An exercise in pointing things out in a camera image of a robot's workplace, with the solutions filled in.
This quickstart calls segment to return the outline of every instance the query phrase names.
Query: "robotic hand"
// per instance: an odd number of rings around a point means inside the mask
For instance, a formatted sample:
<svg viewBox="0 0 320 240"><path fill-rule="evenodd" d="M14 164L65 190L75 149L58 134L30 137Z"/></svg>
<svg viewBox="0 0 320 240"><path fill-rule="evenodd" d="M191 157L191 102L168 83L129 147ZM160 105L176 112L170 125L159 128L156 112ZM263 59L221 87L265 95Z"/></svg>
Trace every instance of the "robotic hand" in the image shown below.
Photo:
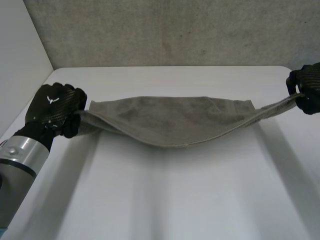
<svg viewBox="0 0 320 240"><path fill-rule="evenodd" d="M43 85L25 116L25 126L0 146L0 237L45 163L54 137L77 135L87 95L69 84Z"/></svg>
<svg viewBox="0 0 320 240"><path fill-rule="evenodd" d="M305 114L320 113L320 62L290 72L286 86L290 95L297 93L296 86L304 94L295 102Z"/></svg>

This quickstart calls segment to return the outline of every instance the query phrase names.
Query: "carbon fiber glove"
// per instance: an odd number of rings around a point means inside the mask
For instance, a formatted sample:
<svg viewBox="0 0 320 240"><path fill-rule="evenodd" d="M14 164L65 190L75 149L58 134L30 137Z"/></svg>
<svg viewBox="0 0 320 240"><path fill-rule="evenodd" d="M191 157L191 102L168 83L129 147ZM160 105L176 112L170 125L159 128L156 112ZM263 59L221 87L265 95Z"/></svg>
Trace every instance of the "carbon fiber glove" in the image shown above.
<svg viewBox="0 0 320 240"><path fill-rule="evenodd" d="M300 93L304 94L295 102L305 114L320 113L320 62L304 65L301 70L292 71L286 85L290 95L297 93L296 86Z"/></svg>
<svg viewBox="0 0 320 240"><path fill-rule="evenodd" d="M42 85L36 92L25 115L25 123L41 123L54 135L72 138L78 133L80 116L75 111L84 110L87 95L69 84Z"/></svg>

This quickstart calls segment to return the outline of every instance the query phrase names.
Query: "white table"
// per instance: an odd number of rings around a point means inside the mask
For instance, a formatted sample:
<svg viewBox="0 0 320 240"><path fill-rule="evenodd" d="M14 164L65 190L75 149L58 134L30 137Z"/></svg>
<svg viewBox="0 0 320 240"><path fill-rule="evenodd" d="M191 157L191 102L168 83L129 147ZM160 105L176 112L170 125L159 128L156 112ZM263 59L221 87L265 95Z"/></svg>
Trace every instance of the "white table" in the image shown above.
<svg viewBox="0 0 320 240"><path fill-rule="evenodd" d="M62 68L97 102L135 96L285 98L290 70L253 67ZM1 140L24 125L27 107ZM54 140L3 240L315 240L320 236L320 114L297 107L225 137L157 149L108 132Z"/></svg>

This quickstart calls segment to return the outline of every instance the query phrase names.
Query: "metal cylinder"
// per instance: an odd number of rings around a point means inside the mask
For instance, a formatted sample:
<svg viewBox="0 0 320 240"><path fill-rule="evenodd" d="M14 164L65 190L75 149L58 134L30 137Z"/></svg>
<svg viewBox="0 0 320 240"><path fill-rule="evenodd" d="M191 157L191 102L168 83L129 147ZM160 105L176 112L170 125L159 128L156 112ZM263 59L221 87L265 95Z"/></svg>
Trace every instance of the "metal cylinder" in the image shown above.
<svg viewBox="0 0 320 240"><path fill-rule="evenodd" d="M0 229L9 226L48 155L44 145L25 136L12 136L1 146Z"/></svg>

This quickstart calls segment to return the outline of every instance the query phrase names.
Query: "cloth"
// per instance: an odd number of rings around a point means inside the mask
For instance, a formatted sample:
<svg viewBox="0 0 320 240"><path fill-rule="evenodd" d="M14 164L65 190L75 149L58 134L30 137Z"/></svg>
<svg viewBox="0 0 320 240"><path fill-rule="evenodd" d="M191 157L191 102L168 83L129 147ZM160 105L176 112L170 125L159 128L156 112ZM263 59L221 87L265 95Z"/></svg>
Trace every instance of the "cloth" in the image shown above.
<svg viewBox="0 0 320 240"><path fill-rule="evenodd" d="M162 148L187 147L217 139L296 106L302 93L255 109L250 100L210 97L140 96L115 101L92 101L79 111L79 134L96 129L128 135Z"/></svg>

